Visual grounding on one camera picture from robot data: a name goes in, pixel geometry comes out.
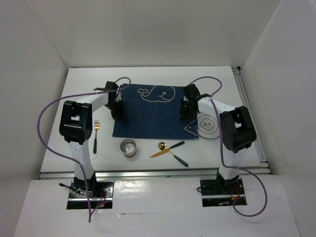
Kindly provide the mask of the clear glass cup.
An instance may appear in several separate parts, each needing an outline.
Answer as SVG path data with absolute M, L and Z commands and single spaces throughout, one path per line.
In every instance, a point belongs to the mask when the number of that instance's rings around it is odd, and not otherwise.
M 120 144 L 120 150 L 126 158 L 133 158 L 137 154 L 136 142 L 132 139 L 125 139 Z

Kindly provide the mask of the gold fork green handle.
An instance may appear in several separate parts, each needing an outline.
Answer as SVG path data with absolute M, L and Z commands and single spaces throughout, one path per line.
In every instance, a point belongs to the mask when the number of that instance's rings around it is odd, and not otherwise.
M 94 144 L 93 144 L 93 153 L 97 154 L 97 132 L 99 130 L 99 121 L 95 120 L 94 121 L 94 130 L 95 130 L 95 135 L 94 135 Z

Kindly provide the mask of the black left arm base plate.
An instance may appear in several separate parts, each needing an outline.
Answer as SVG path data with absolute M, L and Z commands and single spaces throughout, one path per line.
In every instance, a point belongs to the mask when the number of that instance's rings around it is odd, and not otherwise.
M 69 191 L 69 201 L 84 201 L 86 200 L 86 189 L 83 187 L 76 187 L 72 181 L 70 184 L 72 188 Z M 90 201 L 106 201 L 113 198 L 113 182 L 97 182 L 94 191 L 88 190 Z

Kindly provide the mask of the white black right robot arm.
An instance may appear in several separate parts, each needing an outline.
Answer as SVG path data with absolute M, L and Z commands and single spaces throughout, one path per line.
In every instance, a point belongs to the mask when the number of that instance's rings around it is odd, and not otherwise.
M 215 116 L 219 126 L 221 165 L 215 188 L 227 194 L 239 179 L 239 168 L 247 149 L 257 139 L 247 107 L 234 107 L 214 100 L 208 94 L 185 94 L 180 100 L 180 118 L 189 119 L 198 112 Z

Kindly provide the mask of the blue cloth with gold script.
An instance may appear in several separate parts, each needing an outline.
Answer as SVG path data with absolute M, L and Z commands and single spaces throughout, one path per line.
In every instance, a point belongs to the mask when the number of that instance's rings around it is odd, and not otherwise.
M 196 116 L 180 120 L 181 86 L 131 84 L 121 91 L 128 122 L 115 121 L 113 136 L 136 139 L 193 140 Z

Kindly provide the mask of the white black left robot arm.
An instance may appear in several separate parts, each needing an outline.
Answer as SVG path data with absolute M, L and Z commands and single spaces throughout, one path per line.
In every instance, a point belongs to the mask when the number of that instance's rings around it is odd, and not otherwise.
M 79 101 L 67 100 L 63 105 L 59 132 L 70 147 L 71 158 L 75 160 L 74 188 L 79 189 L 86 197 L 97 193 L 96 174 L 91 164 L 88 145 L 93 131 L 92 114 L 104 106 L 111 111 L 114 120 L 128 122 L 118 89 L 115 82 L 107 82 L 104 88 L 97 88 L 99 93 L 93 93 Z

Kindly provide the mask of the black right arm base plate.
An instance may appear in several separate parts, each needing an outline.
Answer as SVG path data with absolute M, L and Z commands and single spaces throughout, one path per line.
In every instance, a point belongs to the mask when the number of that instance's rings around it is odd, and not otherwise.
M 200 186 L 197 188 L 197 191 L 203 196 L 245 194 L 241 179 L 232 181 L 220 181 L 219 179 L 200 180 Z

